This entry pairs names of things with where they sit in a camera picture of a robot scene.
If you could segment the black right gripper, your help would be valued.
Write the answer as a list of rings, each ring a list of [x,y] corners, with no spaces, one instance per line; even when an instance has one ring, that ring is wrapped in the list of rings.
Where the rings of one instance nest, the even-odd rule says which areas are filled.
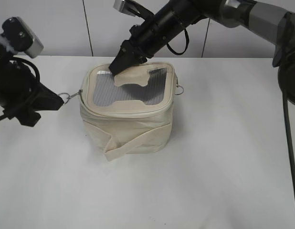
[[[175,8],[162,8],[151,21],[131,28],[131,37],[124,40],[115,59],[109,65],[112,75],[116,76],[129,67],[145,63],[164,46],[175,55],[185,50],[174,50],[169,42],[181,32],[186,31],[186,21]]]

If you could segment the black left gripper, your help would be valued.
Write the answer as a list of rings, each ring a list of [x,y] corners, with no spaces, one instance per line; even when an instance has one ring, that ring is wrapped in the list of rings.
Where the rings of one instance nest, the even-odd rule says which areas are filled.
[[[35,111],[32,103],[35,100]],[[19,57],[0,58],[0,121],[16,118],[23,126],[35,126],[38,111],[58,111],[63,99],[40,83],[38,68]]]

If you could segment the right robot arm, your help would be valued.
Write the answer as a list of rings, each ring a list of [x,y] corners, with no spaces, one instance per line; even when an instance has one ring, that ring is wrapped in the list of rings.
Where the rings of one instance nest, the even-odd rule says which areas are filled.
[[[157,13],[133,0],[117,0],[120,13],[143,19],[130,29],[109,69],[119,74],[143,64],[187,27],[209,18],[227,28],[243,26],[275,46],[273,67],[278,83],[295,105],[295,13],[254,0],[171,0]]]

